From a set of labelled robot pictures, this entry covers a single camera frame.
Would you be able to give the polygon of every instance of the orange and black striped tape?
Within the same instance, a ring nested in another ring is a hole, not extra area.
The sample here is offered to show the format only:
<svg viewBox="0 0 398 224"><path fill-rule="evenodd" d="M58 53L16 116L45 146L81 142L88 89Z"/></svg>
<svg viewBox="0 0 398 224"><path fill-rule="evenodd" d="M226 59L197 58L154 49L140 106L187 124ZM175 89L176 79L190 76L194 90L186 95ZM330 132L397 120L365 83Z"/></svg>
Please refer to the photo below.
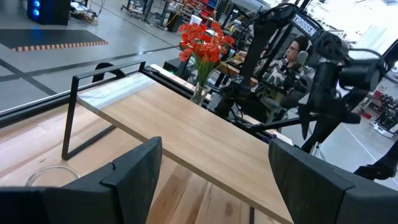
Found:
<svg viewBox="0 0 398 224"><path fill-rule="evenodd" d="M51 50L51 49L64 49L64 48L72 48L72 47L89 47L96 45L106 45L107 41L95 41L95 42L83 42L83 43L71 43L71 44L48 44L48 45L34 45L34 46L23 46L16 47L11 50L16 52L26 52L26 51L34 51L34 50Z"/></svg>

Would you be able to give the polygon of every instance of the concrete floor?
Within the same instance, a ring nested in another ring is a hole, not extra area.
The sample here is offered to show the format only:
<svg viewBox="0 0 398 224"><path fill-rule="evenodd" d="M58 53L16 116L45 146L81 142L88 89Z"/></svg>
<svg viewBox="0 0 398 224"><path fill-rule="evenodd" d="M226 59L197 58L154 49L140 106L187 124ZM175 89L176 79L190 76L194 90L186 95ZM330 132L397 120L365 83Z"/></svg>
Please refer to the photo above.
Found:
<svg viewBox="0 0 398 224"><path fill-rule="evenodd" d="M98 12L100 2L94 0L94 11ZM0 45L0 60L11 65L8 69L0 66L0 111L69 90L72 76L91 71L96 65L84 64L85 62L108 58L110 62L119 64L144 59L147 64L156 63L163 66L164 61L178 57L179 50L164 48L177 45L180 37L129 17L126 11L120 10L121 5L125 3L125 0L106 1L99 16L99 25L96 27L82 27L72 22L64 27L40 26L26 17L18 1L0 1L0 29L86 29L109 42L109 45L95 47L35 52L13 52ZM136 54L119 60L109 59L139 52L148 53L156 49L164 50L151 54ZM71 64L77 66L68 70L45 70ZM293 118L296 114L289 113L289 116ZM373 131L368 124L369 121L363 119L361 124L338 126L321 146L323 158L351 172L359 166L374 163L391 147L393 140ZM282 133L299 146L304 143L299 125L283 128ZM397 180L390 179L380 183L398 190Z"/></svg>

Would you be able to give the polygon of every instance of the glass vase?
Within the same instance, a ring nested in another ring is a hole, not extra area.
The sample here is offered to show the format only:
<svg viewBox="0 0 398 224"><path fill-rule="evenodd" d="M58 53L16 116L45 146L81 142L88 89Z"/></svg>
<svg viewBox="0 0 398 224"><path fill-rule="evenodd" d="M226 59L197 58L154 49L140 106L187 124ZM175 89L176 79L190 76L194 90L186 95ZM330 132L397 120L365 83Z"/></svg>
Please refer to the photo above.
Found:
<svg viewBox="0 0 398 224"><path fill-rule="evenodd" d="M191 101L194 102L195 104L201 106L201 104L203 103L203 100L206 98L209 91L210 91L210 89L208 87L200 86L199 82L198 82L197 87L191 97Z"/></svg>

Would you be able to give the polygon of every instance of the gray floor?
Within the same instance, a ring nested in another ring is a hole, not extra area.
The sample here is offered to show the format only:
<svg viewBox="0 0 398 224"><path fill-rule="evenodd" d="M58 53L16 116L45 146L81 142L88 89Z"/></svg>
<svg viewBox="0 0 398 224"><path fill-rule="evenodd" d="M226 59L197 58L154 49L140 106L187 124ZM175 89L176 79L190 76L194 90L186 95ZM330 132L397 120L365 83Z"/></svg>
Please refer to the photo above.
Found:
<svg viewBox="0 0 398 224"><path fill-rule="evenodd" d="M94 2L92 8L98 11L98 4L101 1L94 0ZM64 27L40 26L26 18L25 12L19 8L18 1L0 1L0 29L86 29L109 42L109 45L95 47L36 52L13 52L0 45L0 59L29 74L46 68L152 51L179 43L180 37L177 34L160 30L129 17L126 11L120 10L121 5L125 3L126 0L107 0L104 10L99 16L99 25L96 27L82 27L74 22ZM179 52L177 49L168 49L152 54L124 58L112 63L119 64L144 59L147 64L163 65L164 61L178 57ZM69 90L72 76L91 71L94 67L95 65L90 65L60 72L40 73L30 77L32 78L30 82L27 82L27 79L21 79L18 75L13 75L4 67L0 67L0 111L48 96L47 93L36 87L37 84L43 85L56 93ZM83 80L82 84L88 82L89 80ZM289 113L289 116L293 118L296 114ZM323 158L351 172L361 165L372 164L376 159L379 159L392 145L393 140L373 131L368 124L369 121L363 119L361 124L340 125L322 144ZM299 125L283 128L282 133L299 146L304 143ZM398 190L397 180L386 180L380 183Z"/></svg>

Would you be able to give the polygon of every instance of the black metal frame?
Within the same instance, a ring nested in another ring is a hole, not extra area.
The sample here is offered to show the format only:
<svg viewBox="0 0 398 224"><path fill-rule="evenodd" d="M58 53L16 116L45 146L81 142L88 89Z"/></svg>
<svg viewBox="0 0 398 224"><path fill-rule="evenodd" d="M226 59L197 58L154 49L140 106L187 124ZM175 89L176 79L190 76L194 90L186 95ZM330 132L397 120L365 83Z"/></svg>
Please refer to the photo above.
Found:
<svg viewBox="0 0 398 224"><path fill-rule="evenodd" d="M63 146L62 146L62 159L69 160L73 156L77 155L79 152L87 148L88 146L94 144L96 141L104 137L105 135L109 134L113 131L116 127L114 125L109 126L108 128L102 130L100 133L96 134L83 144L76 147L74 150L69 152L69 143L70 137L72 134L72 126L73 126L73 116L75 114L76 102L77 102L77 93L79 91L79 81L84 78L93 77L93 83L100 82L104 80L104 74L106 72L112 73L115 75L113 78L109 78L106 81L114 81L120 78L126 77L121 68L130 67L133 65L140 64L138 71L142 72L145 67L145 61L137 60L134 62L124 63L121 65L112 65L110 63L101 63L97 65L96 69L92 72L86 72L80 75L75 75L72 78L72 87L70 88L70 97L69 97L69 106L68 106L68 113L67 113L67 121L65 125L65 135L63 139Z"/></svg>

